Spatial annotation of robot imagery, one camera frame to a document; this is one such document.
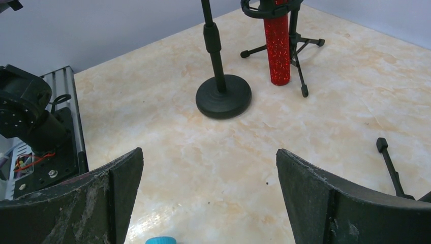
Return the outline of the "red glitter microphone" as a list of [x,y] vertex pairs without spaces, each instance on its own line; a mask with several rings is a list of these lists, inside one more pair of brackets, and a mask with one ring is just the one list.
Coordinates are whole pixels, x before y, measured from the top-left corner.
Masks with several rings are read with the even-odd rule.
[[288,17],[264,19],[264,30],[272,84],[283,86],[290,82],[290,51]]

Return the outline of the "black tripod mic stand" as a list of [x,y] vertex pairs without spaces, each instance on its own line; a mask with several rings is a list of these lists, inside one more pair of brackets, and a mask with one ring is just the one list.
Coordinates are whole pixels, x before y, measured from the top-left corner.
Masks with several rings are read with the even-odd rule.
[[390,154],[388,152],[387,140],[383,137],[379,137],[376,140],[376,148],[384,159],[386,168],[389,172],[392,184],[393,184],[394,189],[395,189],[396,196],[401,197],[401,198],[405,198],[405,199],[430,203],[430,192],[428,192],[427,194],[425,194],[424,196],[422,196],[419,199],[415,199],[412,195],[408,195],[404,192],[404,189],[402,187],[402,184],[401,184],[401,181],[399,178],[399,173],[396,171],[396,169],[393,165],[392,159],[390,157]]

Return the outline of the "shock mount tripod stand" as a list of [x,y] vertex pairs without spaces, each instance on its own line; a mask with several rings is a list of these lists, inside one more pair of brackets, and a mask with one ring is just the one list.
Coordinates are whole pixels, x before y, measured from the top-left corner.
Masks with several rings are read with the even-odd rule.
[[[244,14],[255,19],[270,19],[282,17],[284,14],[288,17],[288,33],[289,33],[289,51],[290,65],[297,68],[299,79],[301,82],[301,92],[303,97],[309,95],[309,90],[305,84],[301,66],[299,63],[298,54],[308,45],[315,44],[322,47],[325,44],[324,39],[304,38],[297,32],[298,15],[302,1],[259,1],[257,8],[251,7],[249,1],[241,1],[241,9]],[[267,51],[266,44],[251,50],[244,50],[240,53],[242,58],[247,58],[254,53]]]

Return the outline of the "cyan toy microphone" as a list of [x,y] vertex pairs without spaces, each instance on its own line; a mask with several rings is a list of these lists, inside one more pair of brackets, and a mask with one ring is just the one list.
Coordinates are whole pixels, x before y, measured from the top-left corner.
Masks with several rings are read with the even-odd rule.
[[171,236],[157,236],[148,239],[145,244],[177,244],[177,241]]

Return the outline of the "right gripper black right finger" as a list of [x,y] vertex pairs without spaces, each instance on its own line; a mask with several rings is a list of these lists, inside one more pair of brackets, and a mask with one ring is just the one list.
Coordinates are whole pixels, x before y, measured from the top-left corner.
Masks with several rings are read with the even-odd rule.
[[360,186],[286,149],[276,166],[296,243],[430,243],[430,203]]

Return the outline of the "black round base stand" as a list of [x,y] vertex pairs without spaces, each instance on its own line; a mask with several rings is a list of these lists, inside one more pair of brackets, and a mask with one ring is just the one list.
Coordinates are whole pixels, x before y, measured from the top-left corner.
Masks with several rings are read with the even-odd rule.
[[209,0],[201,1],[205,24],[203,36],[211,58],[214,76],[197,89],[195,101],[198,110],[214,119],[229,119],[244,113],[251,104],[252,90],[243,78],[225,74],[221,58],[221,39],[213,21]]

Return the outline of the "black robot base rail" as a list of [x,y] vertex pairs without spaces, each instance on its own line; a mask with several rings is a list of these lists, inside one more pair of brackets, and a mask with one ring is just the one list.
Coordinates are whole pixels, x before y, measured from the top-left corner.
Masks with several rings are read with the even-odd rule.
[[39,77],[52,89],[46,109],[64,125],[68,138],[54,150],[36,152],[19,138],[1,135],[1,200],[17,199],[88,171],[73,70],[67,66]]

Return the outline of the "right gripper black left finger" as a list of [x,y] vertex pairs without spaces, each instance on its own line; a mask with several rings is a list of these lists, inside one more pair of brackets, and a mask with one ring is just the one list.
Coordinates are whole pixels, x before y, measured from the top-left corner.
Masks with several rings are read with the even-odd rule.
[[143,166],[136,148],[88,173],[1,201],[1,243],[124,243]]

